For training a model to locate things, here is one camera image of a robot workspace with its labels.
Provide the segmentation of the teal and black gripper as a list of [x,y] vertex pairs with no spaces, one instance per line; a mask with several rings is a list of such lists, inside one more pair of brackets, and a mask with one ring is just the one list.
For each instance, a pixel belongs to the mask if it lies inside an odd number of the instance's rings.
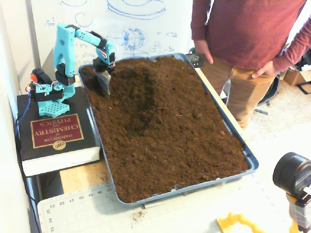
[[107,55],[105,52],[98,51],[97,54],[98,57],[93,59],[95,75],[106,95],[110,97],[109,83],[111,80],[111,75],[109,72],[115,66],[115,53],[113,52]]

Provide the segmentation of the person's right hand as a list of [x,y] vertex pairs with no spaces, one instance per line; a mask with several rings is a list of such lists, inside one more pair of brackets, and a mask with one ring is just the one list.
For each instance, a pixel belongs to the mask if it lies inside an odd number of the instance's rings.
[[213,64],[213,58],[208,48],[206,40],[194,40],[195,51],[205,56],[210,64]]

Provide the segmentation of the person's left hand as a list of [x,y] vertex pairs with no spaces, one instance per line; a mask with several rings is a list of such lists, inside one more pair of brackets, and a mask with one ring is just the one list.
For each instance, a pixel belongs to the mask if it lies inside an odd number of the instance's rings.
[[273,61],[269,61],[261,68],[257,69],[253,74],[252,78],[257,78],[261,75],[268,75],[268,76],[276,76],[280,70],[275,66]]

